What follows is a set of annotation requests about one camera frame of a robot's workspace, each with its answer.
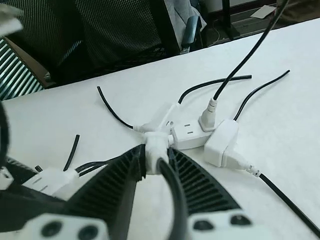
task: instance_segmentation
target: cable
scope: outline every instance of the cable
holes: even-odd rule
[[[104,165],[95,165],[95,166],[93,166],[93,167],[91,167],[91,168],[89,168],[89,169],[87,169],[87,170],[85,170],[85,171],[82,171],[82,172],[80,172],[79,173],[79,177],[81,177],[81,176],[83,176],[83,175],[86,175],[86,174],[88,174],[88,173],[91,173],[92,171],[94,171],[94,170],[96,170],[96,169],[98,169],[98,168],[100,168],[100,167],[102,167],[102,166],[106,166],[107,164],[104,164]]]
[[[157,169],[169,185],[173,198],[174,220],[168,240],[186,239],[187,203],[180,180],[172,167],[162,158],[159,158],[157,161]]]
[[[116,113],[115,111],[111,108],[111,106],[109,105],[109,103],[107,102],[104,94],[102,93],[102,90],[100,88],[100,86],[97,86],[96,87],[98,89],[98,92],[100,94],[100,97],[102,99],[102,101],[104,102],[105,106],[109,109],[110,113],[120,122],[122,123],[123,125],[125,125],[126,127],[130,128],[130,129],[133,129],[134,127],[129,125],[128,123],[126,123],[125,121],[123,121]]]
[[[242,68],[242,66],[249,60],[249,58],[255,53],[255,51],[258,49],[258,47],[261,45],[261,43],[264,41],[270,30],[274,27],[276,22],[278,21],[280,15],[283,13],[287,3],[289,0],[284,0],[282,5],[280,6],[279,10],[277,11],[276,15],[274,18],[270,21],[269,25],[266,27],[264,30],[262,36],[260,39],[256,42],[254,47],[251,49],[251,51],[245,56],[245,58],[240,62],[238,66],[230,73],[230,75],[225,79],[225,81],[221,84],[221,86],[218,88],[216,91],[213,99],[217,100],[219,95],[221,94],[222,90],[226,87],[227,83],[231,80],[231,78]]]
[[[261,173],[260,178],[291,208],[291,210],[308,226],[308,228],[320,238],[320,229],[265,175]]]
[[[273,83],[275,83],[276,81],[282,79],[282,78],[283,78],[285,75],[287,75],[289,72],[290,72],[290,70],[287,70],[284,74],[282,74],[281,76],[278,76],[276,79],[274,79],[274,80],[272,80],[272,81],[269,81],[269,82],[267,82],[267,83],[265,83],[265,84],[257,87],[257,88],[256,88],[255,90],[253,90],[252,92],[250,92],[249,95],[246,96],[246,98],[245,98],[245,99],[243,100],[243,102],[241,103],[241,106],[240,106],[240,108],[239,108],[238,112],[236,113],[236,115],[235,115],[235,117],[234,117],[233,120],[235,120],[235,121],[238,120],[238,118],[239,118],[242,110],[244,109],[246,103],[248,102],[248,100],[249,100],[256,92],[258,92],[259,90],[263,89],[264,87],[269,86],[270,84],[273,84]]]
[[[2,102],[0,101],[0,168],[6,164],[9,147],[9,126],[7,115]]]
[[[231,78],[230,81],[235,81],[235,80],[244,80],[244,79],[252,79],[252,75],[244,75],[244,76],[235,76],[233,78]],[[186,97],[187,94],[191,93],[194,90],[212,85],[212,84],[218,84],[218,83],[222,83],[223,81],[225,81],[226,78],[221,78],[221,79],[217,79],[217,80],[212,80],[212,81],[207,81],[198,85],[195,85],[193,87],[190,87],[189,89],[187,89],[186,91],[184,91],[184,93],[182,93],[181,97],[178,100],[178,103],[181,104],[182,101],[184,100],[184,98]]]
[[[82,172],[83,170],[86,170],[88,168],[91,168],[91,167],[94,167],[94,166],[104,166],[106,164],[109,164],[111,162],[113,162],[114,160],[116,160],[117,158],[119,158],[118,156],[117,157],[114,157],[112,159],[109,159],[109,160],[106,160],[106,161],[92,161],[92,162],[87,162],[85,164],[82,164],[81,166],[78,166],[75,171],[80,173]]]
[[[218,34],[218,37],[217,37],[217,39],[216,39],[213,43],[211,43],[211,44],[208,46],[208,48],[211,47],[211,46],[213,46],[213,45],[215,45],[215,44],[220,40],[220,33],[219,33],[219,31],[218,31],[217,29],[215,29],[214,27],[213,27],[212,29],[215,30],[215,32]]]
[[[73,142],[72,150],[71,150],[69,158],[66,161],[66,164],[65,164],[65,166],[63,168],[64,172],[68,170],[68,168],[69,168],[69,166],[71,164],[71,161],[74,158],[74,155],[75,155],[75,152],[76,152],[76,149],[77,149],[77,145],[78,145],[78,142],[79,142],[79,138],[80,138],[79,134],[75,135],[75,139],[74,139],[74,142]]]

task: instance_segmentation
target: tabletop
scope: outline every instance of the tabletop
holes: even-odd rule
[[[219,97],[216,122],[233,118],[256,87],[290,69],[245,106],[236,150],[271,179],[320,226],[320,19],[273,30]],[[43,90],[4,102],[10,123],[8,155],[43,169],[63,169],[76,134],[71,168],[104,161],[140,144],[142,136],[116,121],[97,91],[131,125],[148,122],[164,102],[176,102],[189,87],[225,78],[259,35],[213,46],[86,81]],[[218,85],[189,94],[182,110],[197,119]],[[245,171],[216,168],[203,161],[203,147],[183,151],[212,174],[252,219],[277,239],[317,239],[259,178]],[[81,177],[77,188],[95,174]],[[137,184],[128,240],[162,240],[170,230],[172,202],[162,176]]]

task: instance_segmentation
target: office chair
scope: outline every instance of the office chair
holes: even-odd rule
[[[203,47],[199,16],[179,46],[164,0],[7,0],[24,11],[8,36],[57,86],[158,61]]]

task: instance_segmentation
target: electrical socket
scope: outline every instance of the electrical socket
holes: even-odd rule
[[[205,145],[212,131],[204,132],[198,120],[175,124],[171,129],[173,146],[178,150],[193,149]]]

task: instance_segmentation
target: cord strain relief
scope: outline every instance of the cord strain relief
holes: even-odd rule
[[[253,165],[250,165],[250,167],[246,168],[245,170],[257,178],[261,175],[261,171]]]

